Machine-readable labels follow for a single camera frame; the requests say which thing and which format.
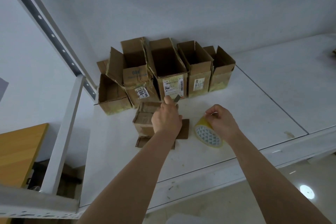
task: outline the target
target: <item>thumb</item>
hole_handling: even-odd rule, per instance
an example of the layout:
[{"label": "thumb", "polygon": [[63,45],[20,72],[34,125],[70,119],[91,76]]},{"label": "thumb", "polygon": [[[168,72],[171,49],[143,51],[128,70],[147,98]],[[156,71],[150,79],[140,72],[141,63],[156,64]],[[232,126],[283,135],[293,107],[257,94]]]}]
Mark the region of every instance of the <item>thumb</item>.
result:
[{"label": "thumb", "polygon": [[216,119],[216,117],[214,117],[213,115],[208,114],[208,113],[206,113],[206,114],[204,115],[204,118],[205,118],[205,120],[207,120],[207,122],[210,123],[210,124],[212,124],[212,122]]}]

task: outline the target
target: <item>white table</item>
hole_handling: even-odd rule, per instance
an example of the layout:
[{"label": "white table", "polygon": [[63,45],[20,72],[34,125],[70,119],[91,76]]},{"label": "white table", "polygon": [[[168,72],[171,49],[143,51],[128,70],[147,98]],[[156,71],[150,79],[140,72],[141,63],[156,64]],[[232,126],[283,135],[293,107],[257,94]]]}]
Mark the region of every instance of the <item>white table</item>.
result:
[{"label": "white table", "polygon": [[233,55],[237,65],[308,133],[336,125],[336,34]]},{"label": "white table", "polygon": [[[178,140],[175,150],[168,154],[156,191],[175,181],[198,177],[214,165],[235,158],[228,145],[220,149],[208,147],[197,140],[192,131],[204,111],[215,103],[232,112],[241,130],[258,149],[291,140],[290,134],[294,137],[306,135],[236,67],[226,89],[179,101],[180,114],[190,119],[189,138]],[[132,124],[134,115],[135,110],[127,110],[107,116],[99,106],[95,106],[80,207],[89,205],[139,151],[135,148],[137,131]],[[169,199],[157,196],[150,207],[165,204]]]}]

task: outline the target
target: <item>person's right arm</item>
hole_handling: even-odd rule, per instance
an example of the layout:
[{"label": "person's right arm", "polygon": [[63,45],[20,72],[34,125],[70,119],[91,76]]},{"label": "person's right arm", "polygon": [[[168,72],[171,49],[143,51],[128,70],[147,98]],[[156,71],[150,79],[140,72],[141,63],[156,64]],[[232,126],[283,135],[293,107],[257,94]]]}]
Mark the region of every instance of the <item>person's right arm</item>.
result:
[{"label": "person's right arm", "polygon": [[227,109],[214,105],[205,118],[232,147],[267,224],[331,223],[245,137]]}]

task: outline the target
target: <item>yellow tape roll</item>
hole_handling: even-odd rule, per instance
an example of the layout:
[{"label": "yellow tape roll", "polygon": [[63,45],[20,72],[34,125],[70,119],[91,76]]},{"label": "yellow tape roll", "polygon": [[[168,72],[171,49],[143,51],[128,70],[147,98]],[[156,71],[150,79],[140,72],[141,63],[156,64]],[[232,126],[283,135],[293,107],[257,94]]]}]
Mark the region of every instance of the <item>yellow tape roll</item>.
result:
[{"label": "yellow tape roll", "polygon": [[207,122],[204,116],[202,116],[194,126],[194,132],[197,139],[210,147],[219,148],[223,145],[223,141],[215,133],[212,126]]}]

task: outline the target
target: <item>person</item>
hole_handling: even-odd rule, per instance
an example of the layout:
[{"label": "person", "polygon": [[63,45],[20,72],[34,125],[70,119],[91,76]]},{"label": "person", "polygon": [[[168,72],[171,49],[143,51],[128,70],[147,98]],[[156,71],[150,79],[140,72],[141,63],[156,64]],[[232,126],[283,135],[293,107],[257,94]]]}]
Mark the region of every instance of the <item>person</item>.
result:
[{"label": "person", "polygon": [[[236,154],[267,224],[331,223],[245,137],[227,109],[216,104],[206,110],[205,118]],[[182,116],[169,96],[153,114],[152,124],[154,136],[98,195],[78,224],[142,223],[162,165],[182,127]]]}]

